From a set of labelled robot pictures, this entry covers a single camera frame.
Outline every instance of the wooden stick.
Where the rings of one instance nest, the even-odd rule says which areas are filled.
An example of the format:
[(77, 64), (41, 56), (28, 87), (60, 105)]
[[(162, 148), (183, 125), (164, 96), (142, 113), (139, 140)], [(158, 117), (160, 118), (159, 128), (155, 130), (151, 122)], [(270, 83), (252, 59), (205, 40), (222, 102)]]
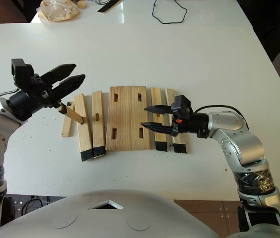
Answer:
[(86, 161), (93, 157), (92, 154), (92, 138), (90, 134), (90, 126), (88, 122), (88, 113), (86, 107), (85, 96), (81, 93), (74, 97), (75, 111), (83, 117), (83, 124), (77, 123), (79, 148), (81, 160)]
[[(151, 88), (152, 105), (162, 105), (162, 95), (160, 88)], [(153, 114), (153, 121), (164, 125), (164, 115)], [(166, 134), (154, 133), (155, 149), (160, 151), (168, 151)]]
[[(67, 107), (71, 110), (75, 109), (74, 102), (67, 102)], [(64, 117), (63, 129), (62, 129), (62, 137), (71, 136), (71, 122), (72, 119), (70, 117)]]
[(61, 103), (61, 105), (57, 108), (57, 110), (61, 113), (64, 114), (65, 116), (73, 119), (74, 121), (83, 124), (84, 120), (82, 116), (78, 113), (76, 113), (74, 110), (71, 108), (67, 107), (65, 104)]
[[(166, 96), (167, 105), (170, 106), (174, 102), (174, 99), (175, 99), (175, 90), (166, 88), (165, 96)], [(172, 123), (172, 116), (173, 116), (172, 114), (169, 114), (170, 125)], [(175, 153), (185, 153), (186, 154), (186, 145), (185, 145), (184, 135), (178, 134), (176, 137), (172, 136), (172, 143), (173, 143)]]
[(105, 119), (101, 91), (92, 93), (92, 143), (94, 158), (105, 155)]

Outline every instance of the wood grain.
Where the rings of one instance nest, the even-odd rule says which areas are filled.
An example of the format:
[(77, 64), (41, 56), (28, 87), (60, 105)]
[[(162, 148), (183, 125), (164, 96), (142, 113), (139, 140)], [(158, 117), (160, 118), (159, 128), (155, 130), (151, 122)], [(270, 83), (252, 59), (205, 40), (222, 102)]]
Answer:
[(74, 97), (75, 111), (83, 117), (84, 123), (77, 123), (79, 148), (82, 161), (92, 157), (92, 138), (88, 121), (86, 99), (83, 94)]
[[(160, 88), (151, 88), (151, 98), (152, 98), (152, 105), (162, 105), (162, 95)], [(157, 123), (164, 124), (164, 115), (153, 113), (153, 121)], [(154, 140), (159, 142), (166, 142), (166, 134), (163, 133), (154, 133)]]
[[(74, 102), (68, 102), (67, 103), (68, 108), (74, 110)], [(63, 122), (63, 129), (62, 129), (62, 137), (69, 137), (71, 136), (71, 124), (72, 119), (69, 117), (64, 116), (64, 122)]]
[(92, 140), (93, 148), (104, 147), (106, 144), (104, 103), (101, 91), (92, 93)]
[(82, 118), (82, 116), (80, 114), (78, 114), (77, 112), (75, 112), (74, 110), (72, 110), (71, 108), (67, 107), (66, 105), (64, 105), (63, 103), (61, 103), (61, 106), (58, 107), (58, 111), (60, 113), (62, 113), (63, 115), (71, 118), (72, 120), (83, 124), (84, 120)]
[(108, 107), (106, 150), (149, 150), (145, 87), (111, 87)]
[[(165, 96), (166, 96), (166, 103), (168, 106), (170, 106), (175, 99), (175, 90), (174, 89), (165, 89)], [(172, 114), (168, 114), (169, 117), (169, 125), (172, 123)], [(176, 137), (172, 136), (172, 143), (173, 144), (184, 144), (185, 145), (185, 139), (184, 135), (178, 134)]]

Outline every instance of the tiled floor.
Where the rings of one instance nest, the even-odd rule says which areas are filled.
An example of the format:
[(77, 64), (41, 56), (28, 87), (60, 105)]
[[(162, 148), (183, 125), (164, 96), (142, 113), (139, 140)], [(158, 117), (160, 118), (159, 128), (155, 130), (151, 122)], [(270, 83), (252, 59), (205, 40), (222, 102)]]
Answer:
[[(22, 207), (30, 199), (39, 199), (39, 196), (7, 194), (15, 200), (15, 217), (21, 216)], [(51, 202), (58, 201), (64, 197), (49, 197)], [(237, 207), (241, 205), (239, 201), (192, 201), (174, 200), (176, 204), (184, 208), (197, 219), (208, 225), (221, 238), (239, 232)], [(29, 203), (27, 213), (41, 208), (39, 201)]]

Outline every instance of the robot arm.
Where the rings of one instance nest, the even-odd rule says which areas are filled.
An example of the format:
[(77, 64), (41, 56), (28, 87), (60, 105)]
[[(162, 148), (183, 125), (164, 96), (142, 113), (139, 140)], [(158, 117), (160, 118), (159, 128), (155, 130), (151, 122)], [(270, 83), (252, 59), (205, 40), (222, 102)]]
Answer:
[(150, 106), (147, 111), (173, 114), (172, 125), (145, 122), (155, 132), (176, 136), (195, 133), (199, 138), (213, 138), (221, 146), (238, 186), (243, 204), (239, 209), (242, 231), (260, 223), (280, 226), (280, 193), (274, 185), (261, 141), (252, 134), (245, 119), (236, 112), (202, 114), (193, 112), (191, 102), (183, 95), (175, 97), (171, 106)]
[[(22, 59), (12, 59), (11, 62), (14, 82), (20, 90), (8, 100), (0, 98), (0, 221), (6, 194), (3, 159), (10, 136), (41, 108), (58, 108), (61, 99), (76, 90), (85, 78), (82, 74), (62, 81), (70, 75), (75, 64), (60, 65), (40, 77)], [(62, 82), (52, 88), (57, 81)]]

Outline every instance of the white table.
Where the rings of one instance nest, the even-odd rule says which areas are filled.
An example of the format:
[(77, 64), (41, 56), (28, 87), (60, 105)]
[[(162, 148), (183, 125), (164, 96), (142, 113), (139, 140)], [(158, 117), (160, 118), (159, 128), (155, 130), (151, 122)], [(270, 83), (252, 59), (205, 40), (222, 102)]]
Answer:
[[(11, 58), (23, 58), (40, 75), (76, 63), (74, 74), (87, 77), (64, 101), (83, 92), (90, 102), (91, 93), (102, 90), (106, 114), (109, 88), (119, 85), (174, 88), (195, 109), (233, 105), (265, 145), (280, 189), (280, 79), (249, 27), (0, 25), (0, 92), (13, 88)], [(238, 199), (232, 172), (212, 139), (187, 135), (188, 154), (108, 152), (81, 162), (77, 131), (61, 138), (62, 123), (57, 110), (43, 109), (11, 137), (4, 162), (10, 193), (68, 196), (131, 188), (172, 199)]]
[[(97, 12), (102, 5), (87, 0), (87, 8), (80, 10), (80, 15), (72, 21), (86, 23), (132, 23), (157, 24), (151, 16), (154, 0), (122, 0), (106, 13)], [(236, 0), (178, 0), (188, 13), (182, 24), (211, 26), (252, 27)], [(182, 20), (184, 10), (173, 0), (158, 0), (155, 15), (163, 21)], [(32, 23), (40, 23), (36, 15)]]

